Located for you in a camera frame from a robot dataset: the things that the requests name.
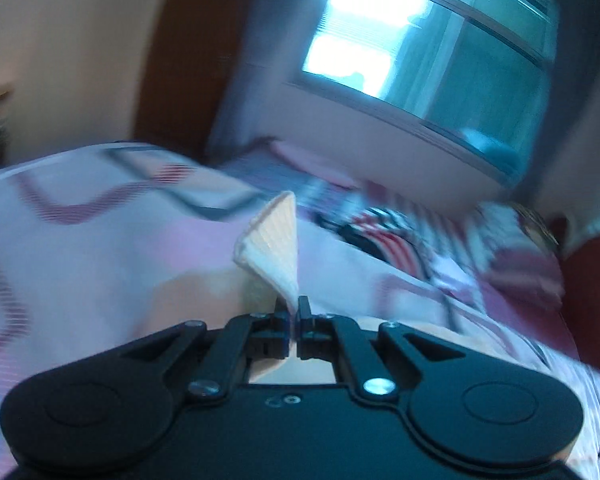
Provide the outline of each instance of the window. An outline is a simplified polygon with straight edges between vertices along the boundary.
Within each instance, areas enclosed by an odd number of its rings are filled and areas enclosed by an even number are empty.
[[[515,176],[544,110],[553,34],[547,0],[328,0],[303,70]]]

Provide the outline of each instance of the patterned bedding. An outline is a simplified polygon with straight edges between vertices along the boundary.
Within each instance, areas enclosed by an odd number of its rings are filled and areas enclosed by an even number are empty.
[[[465,269],[475,267],[466,240],[466,225],[374,182],[363,182],[361,189],[346,189],[330,184],[292,167],[272,150],[269,143],[254,147],[219,169],[257,187],[268,198],[273,198],[283,190],[293,191],[297,197],[298,215],[310,221],[316,213],[349,218],[367,207],[397,209],[410,218],[417,236],[436,253],[451,257]],[[559,312],[533,308],[515,298],[504,296],[484,282],[480,282],[480,290],[474,296],[478,299],[474,308],[491,318],[573,358],[578,357],[571,332]]]
[[[0,171],[0,400],[31,374],[128,341],[149,318],[156,328],[195,318],[214,327],[239,314],[174,288],[230,275],[234,242],[263,198],[165,150],[133,155],[138,147],[91,146]],[[455,326],[569,385],[585,412],[569,464],[600,480],[600,372],[460,303],[450,310],[437,289],[311,222],[298,222],[298,238],[300,291],[317,310]],[[0,478],[13,465],[0,436]]]

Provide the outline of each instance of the metal screw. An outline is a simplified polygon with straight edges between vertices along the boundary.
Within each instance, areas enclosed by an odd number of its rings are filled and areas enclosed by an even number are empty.
[[[362,385],[366,392],[373,395],[388,395],[395,390],[395,383],[392,380],[382,377],[376,377],[365,381]]]
[[[285,395],[282,400],[284,400],[287,404],[299,404],[302,402],[302,399],[297,395]]]
[[[194,397],[213,397],[220,393],[220,384],[208,379],[200,379],[189,383],[187,390]]]

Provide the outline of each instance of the wall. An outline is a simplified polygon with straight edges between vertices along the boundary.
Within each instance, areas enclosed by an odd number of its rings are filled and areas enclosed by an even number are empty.
[[[281,85],[260,131],[339,161],[359,177],[460,216],[496,198],[499,184],[453,155],[363,112]]]
[[[543,214],[568,213],[579,226],[600,219],[600,75],[536,205]]]
[[[11,162],[129,137],[161,0],[0,0]]]

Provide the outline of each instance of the curtain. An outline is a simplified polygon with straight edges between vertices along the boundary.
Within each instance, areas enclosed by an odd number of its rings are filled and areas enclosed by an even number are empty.
[[[216,115],[206,147],[213,164],[253,140],[280,47],[300,12],[312,12],[313,35],[327,0],[252,0],[242,49]]]
[[[558,33],[548,103],[528,168],[510,198],[531,205],[600,70],[600,0],[555,0]]]

